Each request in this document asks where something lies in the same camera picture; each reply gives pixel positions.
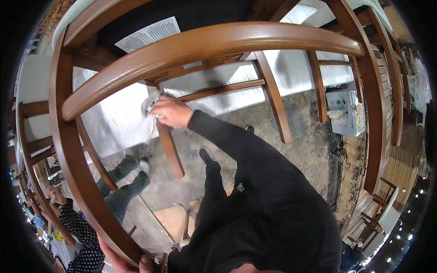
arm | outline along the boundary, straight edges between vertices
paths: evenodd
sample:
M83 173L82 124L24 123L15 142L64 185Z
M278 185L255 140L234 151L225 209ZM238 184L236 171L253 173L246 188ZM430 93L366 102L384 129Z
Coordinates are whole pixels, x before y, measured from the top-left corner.
M164 116L160 119L163 124L189 128L217 145L248 169L259 190L270 191L274 184L284 189L284 183L293 182L286 188L295 190L296 185L304 184L307 190L314 191L300 170L278 150L242 128L193 111L184 103L165 96L160 97L150 113Z

wooden planks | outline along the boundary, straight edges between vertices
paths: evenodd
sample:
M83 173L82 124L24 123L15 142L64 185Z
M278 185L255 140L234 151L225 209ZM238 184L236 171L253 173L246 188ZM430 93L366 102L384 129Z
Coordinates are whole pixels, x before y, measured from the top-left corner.
M346 61L325 61L320 60L319 61L320 66L353 66L353 62L346 62Z
M273 115L276 120L281 141L285 144L290 143L292 140L290 125L288 124L288 118L287 113L285 112L284 102L282 101L281 94L279 93L279 90L277 88L273 73L270 69L264 52L254 51L254 53L257 57L255 65L258 68L258 72L261 78L264 78L264 80L266 81L266 85L264 87L266 89L270 105L272 106Z
M369 193L375 190L376 182L381 177L381 165L385 158L386 117L384 94L381 77L375 55L369 39L361 26L357 16L345 0L326 1L331 11L340 23L344 34L359 41L364 49L365 56L357 58L363 80L363 88L368 106L369 124L369 152L368 167L364 181L364 189Z
M325 87L323 86L322 72L320 72L320 62L317 59L314 50L306 51L309 65L311 67L312 80L317 95L317 106L319 107L319 121L325 123L328 121L328 113L326 109Z
M390 38L388 37L385 27L382 26L382 23L380 22L372 7L368 7L367 12L382 41L382 47L384 48L385 56L387 57L388 69L391 74L394 101L392 145L397 147L401 143L403 121L403 98L402 86L399 79L399 64L395 56L396 53L393 51L392 43L390 42Z
M157 122L156 128L158 129L161 145L164 148L167 161L170 165L170 169L173 172L174 177L176 179L184 177L185 171L182 163L180 162L179 154L177 153L176 146L171 135L170 127L160 122Z
M49 102L46 100L31 102L28 104L21 103L23 118L47 114L49 112Z
M96 0L70 23L66 30L64 46L78 50L84 42L105 25L149 1Z
M33 154L34 152L37 152L43 148L49 147L50 145L53 145L53 139L51 136L46 137L46 138L42 138L42 139L38 139L32 142L28 142L28 149L29 149L29 153Z
M145 251L108 210L83 155L76 123L67 123L62 119L61 107L72 93L73 85L72 55L70 51L61 49L64 34L53 52L49 80L50 125L59 164L75 200L93 229L123 260L132 267L138 267Z
M358 101L363 103L363 81L361 79L360 70L358 69L357 59L355 57L352 58L352 73L354 75L355 87L357 88Z
M246 21L279 22L300 0L255 0Z
M38 162L40 162L40 161L42 161L42 160L48 158L49 156L54 155L55 153L56 153L56 151L55 151L55 147L51 147L51 148L48 149L47 151L44 151L44 152L42 152L42 153L39 153L39 154L37 154L37 155L34 156L34 157L29 157L29 163L30 163L31 165L35 165L35 164L37 164Z
M105 166L103 166L103 163L100 160L99 155L97 154L96 150L94 149L93 143L91 142L91 139L88 136L87 130L85 128L85 125L83 124L81 116L78 116L76 118L76 125L77 125L77 130L79 131L80 138L82 139L83 144L85 145L85 148L87 149L91 160L93 161L94 165L96 166L97 171L100 173L103 180L108 185L108 187L111 189L111 191L116 191L118 189L118 186L117 186L117 184L115 184L114 180L109 176Z
M265 49L323 50L362 56L361 48L359 42L343 35L295 24L237 22L196 28L156 41L110 64L69 96L62 106L62 116L72 121L132 83L215 56Z
M243 88L262 86L265 84L266 84L266 82L264 81L264 79L253 79L253 80L248 80L246 82L232 83L232 84L228 84L228 85L224 85L224 86L210 88L207 90L188 94L188 95L179 97L177 99L182 101L182 102L189 102L189 101L198 100L198 99L201 99L204 97L217 95L220 93L235 91L235 90L239 90L239 89L243 89Z
M68 232L68 230L64 227L64 225L61 224L61 221L59 220L58 216L52 210L52 207L50 206L47 199L45 198L45 195L42 192L41 187L39 186L38 180L35 176L35 172L33 170L33 165L35 163L33 163L33 160L30 158L29 150L28 150L28 147L26 144L26 137L24 134L24 117L23 117L23 110L21 109L21 105L22 104L19 104L17 106L18 125L19 125L18 130L20 132L20 142L21 142L21 149L23 150L24 165L26 167L27 173L29 174L30 182L32 183L32 186L35 190L35 194L38 198L39 203L41 204L44 212L49 217L50 221L55 225L55 227L59 230L59 232L64 236L65 240L70 245L74 245L76 243L76 241L73 239L73 237Z

yellow object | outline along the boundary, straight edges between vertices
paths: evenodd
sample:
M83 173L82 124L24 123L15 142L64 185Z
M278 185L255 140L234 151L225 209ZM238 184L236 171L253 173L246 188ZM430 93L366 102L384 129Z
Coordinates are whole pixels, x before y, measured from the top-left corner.
M58 240L58 241L62 241L62 234L59 231L57 231L57 230L55 230L53 232L53 237L55 237L56 240Z

white sneaker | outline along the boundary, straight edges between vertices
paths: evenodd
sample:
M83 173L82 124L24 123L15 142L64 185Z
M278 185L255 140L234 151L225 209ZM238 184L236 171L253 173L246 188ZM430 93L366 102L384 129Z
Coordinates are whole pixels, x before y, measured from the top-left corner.
M149 175L149 172L150 172L149 163L146 160L141 159L141 161L139 162L139 170L143 171L143 172L147 173L147 175Z

black shoe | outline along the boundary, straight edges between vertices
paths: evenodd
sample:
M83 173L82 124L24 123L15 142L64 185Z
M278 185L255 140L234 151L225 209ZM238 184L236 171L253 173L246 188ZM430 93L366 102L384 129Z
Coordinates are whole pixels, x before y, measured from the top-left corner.
M255 132L255 128L252 125L248 125L244 128L244 130L248 131L249 133L254 133Z
M212 158L211 152L206 148L200 148L199 155L206 165L215 162L215 160Z

